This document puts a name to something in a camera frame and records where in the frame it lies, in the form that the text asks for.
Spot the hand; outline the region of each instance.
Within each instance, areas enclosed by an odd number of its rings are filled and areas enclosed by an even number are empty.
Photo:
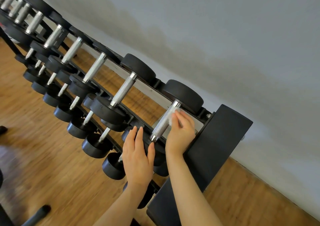
[[[172,114],[172,128],[165,145],[166,156],[182,157],[195,136],[193,119],[184,111],[176,110]]]
[[[143,128],[140,127],[137,136],[136,133],[137,127],[134,127],[127,135],[123,145],[122,160],[128,179],[127,188],[134,189],[135,192],[141,192],[144,195],[153,176],[153,162],[156,152],[154,143],[150,143],[147,157],[142,141]]]

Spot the person's foot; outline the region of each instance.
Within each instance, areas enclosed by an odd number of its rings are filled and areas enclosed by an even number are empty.
[[[0,135],[2,135],[2,134],[4,134],[4,133],[6,133],[6,132],[7,132],[7,130],[8,130],[8,128],[7,128],[7,127],[0,126]]]

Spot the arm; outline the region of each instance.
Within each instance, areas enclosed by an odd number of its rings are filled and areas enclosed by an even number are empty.
[[[94,226],[129,226],[138,205],[147,191],[153,175],[155,158],[154,144],[148,149],[148,157],[143,148],[143,129],[134,127],[123,145],[123,165],[128,179],[128,186],[112,206],[101,216]]]
[[[168,170],[182,226],[222,226],[183,159],[195,137],[195,124],[183,111],[172,115],[172,129],[166,142]]]

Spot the white wall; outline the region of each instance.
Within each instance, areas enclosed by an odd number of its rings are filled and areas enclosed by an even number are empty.
[[[74,26],[254,121],[232,157],[320,220],[320,0],[46,0]]]

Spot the left hand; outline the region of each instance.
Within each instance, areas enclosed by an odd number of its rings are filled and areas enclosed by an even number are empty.
[[[156,152],[154,143],[150,143],[148,156],[146,156],[142,141],[143,128],[140,127],[137,136],[136,133],[137,127],[134,127],[127,135],[123,145],[122,160],[128,179],[128,188],[142,191],[144,195],[153,176]]]

